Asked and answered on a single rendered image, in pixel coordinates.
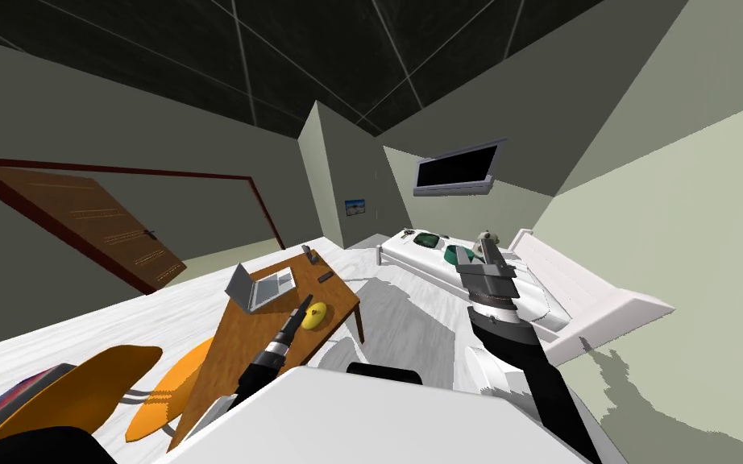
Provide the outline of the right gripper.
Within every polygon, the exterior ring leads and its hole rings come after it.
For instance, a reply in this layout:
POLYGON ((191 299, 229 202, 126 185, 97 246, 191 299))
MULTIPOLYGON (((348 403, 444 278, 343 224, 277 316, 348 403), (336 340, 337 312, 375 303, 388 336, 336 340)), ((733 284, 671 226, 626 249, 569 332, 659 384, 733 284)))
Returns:
MULTIPOLYGON (((478 235, 477 256, 485 263, 469 263, 457 265, 463 287, 467 290, 471 302, 496 309, 515 311, 515 299, 520 297, 513 279, 516 277, 515 267, 503 264, 494 264, 501 257, 500 240, 497 235, 486 230, 478 235)), ((305 314, 312 302, 313 295, 309 294, 298 307, 298 316, 305 314)))

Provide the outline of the yellow fruit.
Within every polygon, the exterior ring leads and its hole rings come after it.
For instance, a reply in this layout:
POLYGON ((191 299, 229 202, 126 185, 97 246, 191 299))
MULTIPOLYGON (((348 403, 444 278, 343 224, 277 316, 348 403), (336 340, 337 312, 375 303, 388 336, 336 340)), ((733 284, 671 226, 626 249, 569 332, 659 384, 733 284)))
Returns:
POLYGON ((306 309, 305 316, 300 327, 305 330, 314 330, 325 320, 328 313, 328 307, 323 302, 312 304, 306 309))

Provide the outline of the grey open laptop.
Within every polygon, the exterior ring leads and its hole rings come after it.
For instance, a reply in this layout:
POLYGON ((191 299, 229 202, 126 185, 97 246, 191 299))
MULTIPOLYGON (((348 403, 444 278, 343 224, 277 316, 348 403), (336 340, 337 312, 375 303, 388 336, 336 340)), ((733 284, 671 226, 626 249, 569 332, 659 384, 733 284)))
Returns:
POLYGON ((256 313, 262 307, 291 292, 296 287, 293 270, 285 267, 259 280, 254 279, 239 263, 225 293, 246 314, 256 313))

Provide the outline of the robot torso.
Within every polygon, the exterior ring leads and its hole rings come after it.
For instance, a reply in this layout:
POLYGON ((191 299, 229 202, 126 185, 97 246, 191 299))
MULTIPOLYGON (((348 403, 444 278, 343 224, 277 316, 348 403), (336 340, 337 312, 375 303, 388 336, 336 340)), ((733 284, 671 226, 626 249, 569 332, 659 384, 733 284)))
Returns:
POLYGON ((295 367, 153 464, 590 464, 491 396, 295 367))

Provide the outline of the brown wooden table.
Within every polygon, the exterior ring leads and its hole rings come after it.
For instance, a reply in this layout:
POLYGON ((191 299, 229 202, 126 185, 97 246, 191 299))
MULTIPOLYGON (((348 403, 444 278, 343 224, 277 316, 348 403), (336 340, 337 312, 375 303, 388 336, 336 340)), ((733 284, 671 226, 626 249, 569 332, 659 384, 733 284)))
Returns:
POLYGON ((318 280, 319 276, 335 269, 333 260, 326 257, 312 264, 303 252, 295 251, 288 259, 259 265, 250 271, 250 275, 260 279, 286 267, 291 268, 297 286, 289 294, 269 303, 266 308, 255 314, 247 314, 233 300, 228 302, 168 446, 170 450, 175 449, 186 438, 217 398, 235 392, 238 378, 247 365, 265 349, 286 323, 289 314, 308 295, 313 295, 315 302, 325 303, 329 312, 324 323, 316 330, 305 330, 295 337, 283 367, 285 371, 305 365, 349 316, 359 316, 359 298, 338 275, 333 275, 326 281, 318 280))

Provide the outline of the white sofa with green cushions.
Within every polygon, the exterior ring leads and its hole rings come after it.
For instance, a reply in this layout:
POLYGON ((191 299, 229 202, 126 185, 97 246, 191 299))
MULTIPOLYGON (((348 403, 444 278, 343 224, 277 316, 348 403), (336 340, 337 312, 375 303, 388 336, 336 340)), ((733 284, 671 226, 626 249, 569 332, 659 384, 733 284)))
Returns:
MULTIPOLYGON (((433 247, 416 239, 421 230, 400 231, 376 247, 377 260, 421 277, 462 299, 468 298, 459 273, 446 259, 448 247, 472 248, 472 242, 441 237, 433 247)), ((521 229, 500 248, 516 268, 519 317, 529 321, 555 366, 597 349, 673 312, 667 303, 618 288, 521 229)))

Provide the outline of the orange chair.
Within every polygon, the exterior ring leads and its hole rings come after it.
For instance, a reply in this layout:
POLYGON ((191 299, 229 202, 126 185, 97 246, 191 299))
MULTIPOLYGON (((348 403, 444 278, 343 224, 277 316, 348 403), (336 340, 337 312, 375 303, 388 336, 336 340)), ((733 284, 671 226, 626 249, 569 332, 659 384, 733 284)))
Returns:
POLYGON ((120 345, 96 354, 46 387, 0 425, 0 440, 55 426, 96 432, 160 359, 158 346, 120 345))
POLYGON ((213 339, 194 347, 164 375, 131 420, 125 433, 126 442, 139 441, 155 433, 185 410, 213 339))

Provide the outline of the brown wooden door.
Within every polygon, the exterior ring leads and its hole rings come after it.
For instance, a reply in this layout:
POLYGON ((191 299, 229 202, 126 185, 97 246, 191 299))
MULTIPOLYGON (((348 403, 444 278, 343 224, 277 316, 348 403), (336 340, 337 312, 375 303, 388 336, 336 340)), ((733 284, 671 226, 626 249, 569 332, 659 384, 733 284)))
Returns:
POLYGON ((0 167, 0 180, 154 291, 186 269, 93 178, 0 167))

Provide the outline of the wall television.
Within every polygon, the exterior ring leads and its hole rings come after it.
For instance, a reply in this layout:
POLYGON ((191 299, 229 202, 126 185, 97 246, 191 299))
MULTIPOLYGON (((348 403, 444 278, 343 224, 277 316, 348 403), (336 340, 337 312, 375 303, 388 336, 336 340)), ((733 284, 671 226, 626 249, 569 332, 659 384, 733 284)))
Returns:
POLYGON ((493 172, 506 138, 450 151, 417 163, 415 197, 476 196, 490 193, 493 172))

